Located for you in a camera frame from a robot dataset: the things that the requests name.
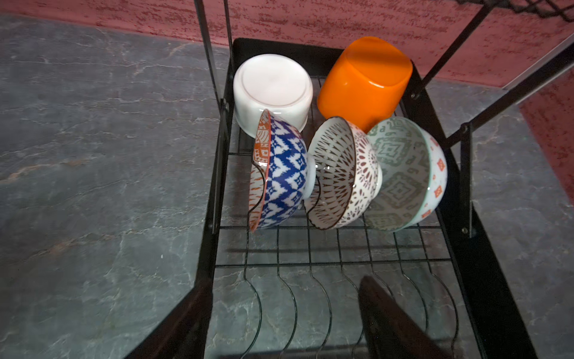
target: dish rack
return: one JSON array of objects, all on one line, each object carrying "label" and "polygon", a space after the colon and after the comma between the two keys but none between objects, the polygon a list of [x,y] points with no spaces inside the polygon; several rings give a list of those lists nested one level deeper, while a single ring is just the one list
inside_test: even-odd
[{"label": "dish rack", "polygon": [[[205,353],[218,358],[366,358],[365,337],[388,333],[362,327],[357,301],[363,276],[375,278],[452,357],[536,358],[472,206],[472,132],[566,71],[574,63],[574,45],[449,137],[425,90],[494,7],[574,21],[568,15],[574,5],[525,1],[517,6],[471,0],[482,9],[429,73],[421,78],[413,65],[395,114],[414,121],[443,148],[448,185],[436,215],[396,233],[369,228],[364,216],[341,229],[320,231],[299,209],[277,227],[250,233],[247,192],[254,141],[233,119],[235,70],[264,53],[287,56],[305,68],[315,91],[302,132],[309,145],[324,121],[316,95],[342,50],[247,38],[233,41],[224,0],[230,62],[222,94],[203,1],[195,0],[221,119],[195,287],[127,358],[199,358]],[[451,151],[457,143],[460,167]]]}]

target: white cup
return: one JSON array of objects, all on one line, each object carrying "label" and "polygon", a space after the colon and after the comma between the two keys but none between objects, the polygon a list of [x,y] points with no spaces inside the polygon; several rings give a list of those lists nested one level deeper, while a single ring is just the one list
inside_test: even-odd
[{"label": "white cup", "polygon": [[313,99],[309,74],[294,60],[275,54],[245,61],[233,79],[235,117],[239,126],[255,138],[264,109],[302,131]]}]

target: black metal dish rack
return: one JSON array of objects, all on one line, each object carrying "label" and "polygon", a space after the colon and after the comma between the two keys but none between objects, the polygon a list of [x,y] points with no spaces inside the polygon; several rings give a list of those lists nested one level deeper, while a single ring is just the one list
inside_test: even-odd
[{"label": "black metal dish rack", "polygon": [[[448,293],[448,296],[452,301],[456,329],[452,340],[450,340],[449,345],[446,347],[450,346],[451,350],[453,350],[454,343],[459,333],[459,313],[449,288],[441,280],[440,276],[433,272],[432,264],[439,262],[452,263],[452,267],[456,273],[456,279],[460,287],[460,292],[468,312],[468,318],[474,331],[478,352],[481,357],[536,358],[536,352],[530,341],[520,313],[518,312],[506,279],[501,271],[500,265],[498,264],[496,256],[492,250],[488,236],[478,215],[472,207],[472,132],[512,104],[526,98],[528,95],[537,91],[540,87],[549,83],[552,79],[566,71],[574,63],[574,45],[567,47],[554,59],[530,75],[519,85],[510,90],[506,95],[478,114],[474,119],[462,124],[460,129],[448,138],[443,132],[431,100],[426,93],[425,86],[494,7],[505,7],[514,10],[516,13],[523,11],[536,13],[542,18],[560,16],[570,22],[573,21],[573,19],[568,16],[568,10],[574,9],[574,4],[560,8],[550,0],[526,0],[528,3],[526,6],[516,6],[509,1],[490,3],[484,0],[475,0],[472,2],[483,4],[482,9],[462,31],[445,54],[443,54],[426,77],[422,79],[416,67],[413,68],[413,75],[405,94],[402,97],[400,108],[398,109],[398,111],[401,112],[401,115],[410,118],[439,141],[447,159],[448,185],[445,189],[444,197],[436,210],[440,225],[417,225],[409,229],[411,231],[418,231],[420,246],[424,251],[424,256],[421,258],[401,257],[397,234],[393,234],[397,258],[383,260],[374,259],[372,248],[376,246],[375,242],[377,239],[370,238],[372,230],[368,228],[364,221],[358,221],[342,229],[333,230],[336,231],[339,261],[313,259],[314,253],[311,245],[311,232],[313,227],[309,224],[308,219],[306,220],[307,224],[304,224],[305,215],[303,213],[303,223],[288,226],[279,225],[276,227],[276,230],[273,231],[273,238],[267,239],[268,241],[274,241],[276,243],[274,254],[276,254],[277,260],[274,263],[249,263],[249,239],[252,234],[249,233],[247,221],[245,221],[245,225],[239,226],[221,225],[228,159],[230,156],[245,156],[249,158],[253,148],[253,140],[242,133],[242,131],[238,131],[237,141],[234,143],[234,147],[230,148],[230,144],[234,142],[234,139],[231,138],[231,134],[234,109],[232,84],[235,70],[244,61],[253,56],[263,53],[276,53],[287,56],[300,63],[312,77],[314,84],[318,84],[318,86],[320,86],[321,81],[328,75],[331,67],[340,56],[342,50],[247,38],[238,38],[235,41],[232,41],[228,4],[227,0],[224,0],[228,40],[232,46],[230,46],[230,62],[226,77],[226,85],[223,96],[221,97],[220,92],[218,91],[214,56],[208,33],[203,1],[195,1],[201,34],[204,40],[205,52],[210,66],[211,78],[217,102],[219,104],[221,118],[210,197],[207,204],[207,215],[205,218],[203,239],[201,242],[197,265],[195,288],[160,323],[148,338],[128,355],[128,358],[164,358],[173,356],[193,358],[203,357],[213,305],[213,280],[215,271],[218,268],[242,269],[243,280],[250,286],[253,295],[258,302],[259,324],[257,331],[254,338],[245,343],[245,352],[239,353],[237,357],[243,358],[246,357],[246,355],[252,355],[249,351],[255,344],[261,329],[261,318],[263,314],[261,300],[259,298],[258,291],[246,276],[248,270],[255,268],[277,268],[277,279],[281,281],[284,288],[288,290],[288,293],[290,293],[290,297],[294,305],[294,325],[290,337],[285,339],[286,345],[283,347],[283,350],[279,350],[274,353],[253,354],[253,357],[278,357],[283,354],[285,357],[288,357],[289,355],[297,356],[298,354],[301,354],[301,352],[303,352],[304,355],[318,357],[321,351],[322,354],[327,352],[325,344],[329,338],[333,321],[331,303],[336,299],[330,298],[328,292],[325,290],[324,283],[314,277],[313,270],[320,267],[340,268],[340,273],[343,278],[345,278],[358,293],[359,289],[357,285],[346,275],[345,268],[364,266],[366,268],[366,272],[364,274],[376,277],[379,282],[386,287],[388,293],[393,296],[392,289],[385,283],[384,278],[377,274],[374,266],[398,264],[402,275],[414,286],[422,300],[422,306],[425,313],[424,329],[426,330],[429,326],[429,316],[426,310],[425,299],[415,281],[413,281],[403,270],[403,266],[408,263],[426,264],[430,275],[432,275],[432,277],[444,287],[446,293]],[[553,11],[541,9],[540,5],[544,4],[550,6]],[[318,111],[315,110],[310,112],[311,125],[308,125],[303,133],[306,140],[313,135],[313,127],[320,124],[323,120],[322,118],[319,118],[320,115],[317,114]],[[461,143],[460,169],[451,151],[451,147],[458,142]],[[245,208],[245,218],[247,218],[247,208]],[[308,252],[308,261],[280,261],[280,253],[282,253],[282,249],[280,248],[280,235],[282,231],[294,229],[303,230],[307,233],[306,251]],[[364,236],[368,253],[368,257],[364,260],[343,260],[339,237],[340,233],[347,230],[354,230],[354,233],[358,233],[357,231],[363,233],[362,235]],[[423,240],[424,230],[442,231],[448,248],[449,257],[429,257],[425,247],[425,241]],[[218,262],[218,243],[220,233],[222,231],[244,231],[246,242],[244,245],[244,258],[241,263]],[[317,343],[318,345],[315,348],[303,351],[289,350],[289,345],[291,344],[297,329],[297,298],[287,281],[285,281],[281,276],[280,272],[282,269],[299,267],[308,268],[311,278],[315,281],[317,287],[322,289],[329,313],[328,330],[324,340],[321,343]],[[376,337],[377,334],[380,333],[367,331],[366,334],[371,336],[374,335]],[[361,333],[355,344],[347,348],[348,350],[346,351],[346,354],[342,357],[366,357],[365,346],[360,345],[362,337],[363,333]],[[371,353],[371,356],[379,357],[380,354],[375,355]]]}]

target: black metal frame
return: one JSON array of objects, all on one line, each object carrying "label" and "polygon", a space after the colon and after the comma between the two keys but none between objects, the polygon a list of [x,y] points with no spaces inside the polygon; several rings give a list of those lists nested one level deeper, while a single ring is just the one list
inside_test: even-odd
[{"label": "black metal frame", "polygon": [[[421,79],[416,67],[414,67],[413,75],[405,91],[405,95],[401,101],[401,109],[404,115],[410,118],[415,123],[419,124],[422,128],[427,130],[432,136],[434,136],[441,146],[443,147],[448,167],[448,185],[445,189],[444,197],[439,204],[437,209],[437,215],[439,217],[441,226],[433,228],[442,228],[447,242],[448,250],[451,258],[437,258],[429,259],[426,255],[426,249],[424,242],[422,241],[422,247],[425,249],[425,258],[422,260],[410,260],[410,261],[425,261],[429,265],[430,273],[447,289],[444,283],[438,278],[431,268],[431,262],[433,261],[452,261],[455,273],[460,285],[461,292],[463,294],[463,299],[469,314],[469,318],[476,336],[476,341],[478,343],[479,351],[483,358],[493,358],[493,357],[516,357],[516,358],[536,358],[536,353],[534,347],[530,341],[528,332],[517,306],[514,302],[513,296],[510,292],[506,279],[502,273],[500,265],[497,261],[496,255],[490,245],[488,236],[482,226],[476,211],[473,209],[471,201],[471,178],[472,178],[472,132],[484,125],[490,119],[497,116],[499,113],[504,111],[506,108],[511,106],[513,103],[519,102],[530,95],[532,92],[536,91],[538,88],[544,86],[546,83],[551,81],[553,78],[559,76],[559,74],[566,71],[572,64],[574,64],[574,45],[571,45],[566,50],[562,51],[558,56],[551,60],[548,64],[537,70],[535,73],[530,75],[527,79],[522,81],[514,89],[509,91],[501,99],[497,100],[490,107],[485,109],[482,113],[477,115],[470,122],[462,124],[461,128],[455,132],[450,137],[446,138],[443,129],[440,125],[439,119],[436,117],[435,110],[432,106],[431,100],[426,93],[425,86],[429,81],[440,71],[440,69],[446,64],[446,62],[452,57],[456,50],[464,43],[464,41],[470,36],[470,34],[480,25],[480,23],[486,18],[488,13],[493,7],[506,7],[513,9],[515,12],[534,12],[540,17],[550,17],[550,16],[561,16],[566,21],[572,21],[566,15],[566,10],[573,8],[573,6],[567,6],[559,9],[551,0],[526,0],[530,5],[526,7],[516,7],[512,5],[507,0],[495,1],[493,3],[485,2],[486,0],[469,0],[470,2],[484,4],[483,9],[475,16],[475,18],[468,24],[468,26],[463,30],[461,35],[455,40],[455,42],[450,46],[450,48],[445,52],[445,54],[440,58],[437,64],[431,69],[429,74]],[[540,10],[537,5],[546,1],[548,4],[553,6],[554,12],[548,13]],[[239,226],[227,226],[221,227],[220,220],[222,217],[222,206],[223,206],[223,193],[224,186],[226,182],[227,173],[227,160],[229,155],[237,156],[250,156],[250,152],[241,152],[240,146],[238,145],[238,151],[235,153],[230,153],[230,133],[232,125],[232,114],[234,108],[234,98],[232,93],[232,81],[237,69],[244,61],[247,59],[263,54],[263,53],[277,53],[292,58],[293,60],[300,63],[305,70],[309,73],[312,78],[325,78],[329,73],[331,67],[335,64],[335,61],[340,56],[342,50],[340,49],[329,49],[322,47],[315,47],[310,45],[297,45],[297,44],[287,44],[279,43],[275,41],[262,41],[262,40],[250,40],[250,39],[236,39],[231,42],[231,26],[230,26],[230,16],[227,0],[224,0],[225,15],[227,21],[227,35],[230,41],[230,63],[226,79],[226,87],[224,89],[223,97],[220,98],[220,93],[218,91],[217,80],[215,76],[215,64],[214,57],[211,49],[211,43],[209,38],[209,33],[207,29],[207,21],[205,18],[205,11],[203,7],[202,0],[195,0],[197,15],[199,17],[199,24],[201,29],[201,34],[204,40],[205,52],[208,60],[208,65],[210,67],[211,78],[214,85],[214,91],[216,99],[218,101],[218,107],[220,111],[220,124],[219,124],[219,135],[218,142],[216,146],[215,153],[215,163],[212,174],[212,182],[209,194],[209,201],[207,204],[207,213],[205,216],[205,226],[203,230],[203,239],[201,242],[199,260],[197,264],[197,274],[196,274],[196,289],[194,292],[190,293],[186,298],[184,298],[180,304],[172,311],[170,316],[166,318],[155,329],[154,332],[129,356],[132,358],[146,357],[146,358],[161,358],[167,357],[174,353],[175,347],[187,348],[188,354],[191,353],[193,357],[201,357],[203,355],[203,349],[205,347],[207,329],[209,324],[209,317],[211,313],[211,304],[209,306],[204,306],[204,308],[209,307],[209,314],[203,313],[202,315],[193,315],[193,311],[190,308],[197,308],[197,298],[198,291],[202,293],[200,296],[202,298],[202,303],[207,300],[211,300],[210,294],[212,289],[212,281],[214,279],[216,268],[229,268],[229,267],[243,267],[243,278],[246,282],[251,285],[257,299],[259,296],[253,285],[249,282],[246,277],[246,271],[248,268],[252,267],[270,267],[277,266],[277,276],[285,284],[291,296],[293,298],[293,303],[295,307],[295,313],[297,313],[297,303],[293,292],[289,288],[289,285],[281,278],[280,268],[282,267],[293,267],[308,265],[309,271],[312,278],[317,282],[317,284],[323,289],[327,302],[329,304],[329,313],[331,312],[331,303],[327,292],[321,282],[319,282],[315,277],[313,277],[313,266],[314,265],[330,265],[330,266],[340,266],[342,275],[352,284],[355,289],[358,290],[356,285],[345,275],[344,265],[355,265],[355,264],[370,264],[372,269],[372,274],[377,277],[383,284],[385,283],[382,278],[380,278],[373,268],[373,264],[377,263],[399,263],[401,265],[401,272],[417,289],[423,306],[426,306],[424,299],[420,294],[420,290],[407,277],[405,272],[402,270],[402,263],[408,262],[409,260],[401,259],[400,252],[398,250],[399,246],[396,242],[398,253],[398,260],[396,261],[374,261],[371,255],[371,247],[369,241],[368,227],[366,225],[357,227],[364,229],[367,246],[369,248],[369,261],[361,262],[344,262],[340,255],[340,244],[339,247],[339,262],[332,263],[314,263],[311,258],[311,236],[310,236],[310,224],[307,220],[307,225],[300,227],[301,229],[307,229],[308,241],[309,241],[309,263],[282,263],[279,262],[279,245],[278,236],[281,226],[277,227],[277,263],[276,264],[263,264],[263,265],[253,265],[247,263],[247,253],[245,256],[245,262],[243,264],[233,264],[233,265],[217,265],[216,264],[216,254],[219,241],[220,230],[227,229],[245,229],[247,231],[247,244],[246,252],[249,252],[249,230],[246,227]],[[460,170],[457,166],[456,160],[452,154],[451,147],[461,142],[461,166]],[[421,231],[421,226],[416,226],[414,228]],[[386,286],[391,297],[393,296],[392,291]],[[261,302],[259,301],[259,312],[261,314]],[[329,331],[331,329],[331,320],[329,320]],[[184,323],[189,327],[189,334],[185,339],[181,334],[182,330],[185,330]],[[293,329],[293,334],[297,326],[297,319],[295,320],[295,327]],[[428,327],[428,316],[426,317],[426,326]],[[319,353],[325,346],[327,342],[329,331],[327,337],[317,349]],[[246,353],[253,346],[257,335],[253,339],[253,342],[247,349]],[[285,346],[284,351],[288,348],[291,339]]]}]

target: patterned bowl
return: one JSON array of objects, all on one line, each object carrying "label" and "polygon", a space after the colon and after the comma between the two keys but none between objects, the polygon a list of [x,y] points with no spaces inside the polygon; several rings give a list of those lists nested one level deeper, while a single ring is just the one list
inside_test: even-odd
[{"label": "patterned bowl", "polygon": [[365,212],[369,226],[397,231],[432,213],[447,186],[447,161],[437,141],[416,123],[391,117],[367,135],[383,170],[381,191]]},{"label": "patterned bowl", "polygon": [[382,184],[381,167],[365,133],[332,117],[317,129],[309,154],[317,165],[313,192],[304,200],[311,223],[331,229],[359,218]]},{"label": "patterned bowl", "polygon": [[315,182],[315,161],[301,133],[264,110],[259,119],[249,185],[249,228],[271,227],[291,217]]}]

